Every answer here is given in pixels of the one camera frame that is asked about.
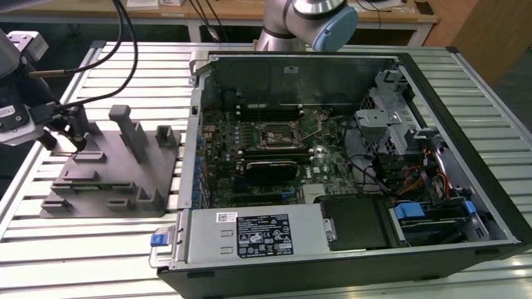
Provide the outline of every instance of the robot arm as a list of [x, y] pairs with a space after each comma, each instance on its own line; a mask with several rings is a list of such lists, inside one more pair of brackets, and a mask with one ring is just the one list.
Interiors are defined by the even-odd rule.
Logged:
[[257, 50], [337, 51], [352, 37], [358, 15], [346, 0], [268, 0]]
[[[1, 0], [0, 12], [48, 1]], [[49, 119], [52, 106], [57, 102], [44, 80], [28, 77], [34, 71], [30, 62], [38, 60], [42, 53], [32, 55], [36, 53], [25, 52], [25, 49], [33, 49], [36, 44], [42, 49], [48, 46], [40, 36], [22, 35], [18, 41], [16, 38], [14, 34], [6, 36], [0, 30], [0, 143], [18, 145], [29, 140], [38, 140], [50, 150], [56, 139], [42, 129], [46, 126], [62, 134], [77, 149], [82, 149], [85, 141], [80, 128], [82, 129], [86, 122], [82, 107], [76, 107], [65, 113], [72, 117]]]

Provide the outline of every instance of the warning label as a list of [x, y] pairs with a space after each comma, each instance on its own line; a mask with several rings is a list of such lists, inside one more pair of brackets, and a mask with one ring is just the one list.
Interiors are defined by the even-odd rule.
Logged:
[[288, 214], [237, 217], [240, 258], [293, 254]]

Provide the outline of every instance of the wooden table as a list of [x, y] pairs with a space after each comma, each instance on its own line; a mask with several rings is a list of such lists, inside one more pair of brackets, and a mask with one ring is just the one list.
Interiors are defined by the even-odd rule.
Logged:
[[[204, 0], [200, 1], [204, 4], [210, 23], [216, 24]], [[224, 25], [262, 26], [262, 2], [210, 0], [210, 4]], [[413, 0], [408, 0], [406, 7], [414, 8]], [[201, 42], [200, 26], [202, 23], [189, 1], [180, 7], [160, 6], [158, 10], [130, 11], [129, 15], [136, 24], [185, 25], [190, 41]], [[116, 13], [110, 0], [53, 0], [29, 9], [1, 15], [0, 22], [113, 24], [116, 23]], [[413, 34], [406, 45], [421, 46], [430, 28], [437, 22], [437, 16], [420, 14], [417, 10], [414, 13], [364, 11], [358, 13], [357, 28], [412, 31]]]

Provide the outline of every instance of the aluminum workbench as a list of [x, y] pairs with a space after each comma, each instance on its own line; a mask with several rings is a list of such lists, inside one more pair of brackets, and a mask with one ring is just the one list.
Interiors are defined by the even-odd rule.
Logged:
[[[112, 49], [89, 49], [82, 65]], [[248, 44], [141, 43], [136, 78], [116, 97], [86, 105], [102, 130], [113, 104], [132, 107], [142, 128], [173, 126], [185, 134], [189, 114], [189, 56], [197, 50], [250, 50]], [[344, 51], [409, 52], [532, 224], [532, 135], [461, 58], [445, 48], [346, 47]], [[120, 86], [132, 66], [124, 43], [110, 61], [73, 77], [61, 101], [101, 95]], [[428, 124], [428, 112], [420, 107]], [[0, 201], [0, 294], [4, 298], [180, 298], [149, 267], [152, 232], [176, 221], [180, 162], [168, 214], [160, 219], [40, 219], [41, 202], [66, 158], [36, 144]], [[160, 258], [169, 257], [162, 247]], [[337, 288], [253, 298], [532, 298], [532, 257], [482, 263], [448, 278]]]

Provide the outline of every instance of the barcode sticker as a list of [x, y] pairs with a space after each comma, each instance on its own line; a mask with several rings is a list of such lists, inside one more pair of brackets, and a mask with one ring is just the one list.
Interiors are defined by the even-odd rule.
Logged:
[[216, 222], [236, 222], [236, 217], [238, 217], [238, 213], [216, 213]]

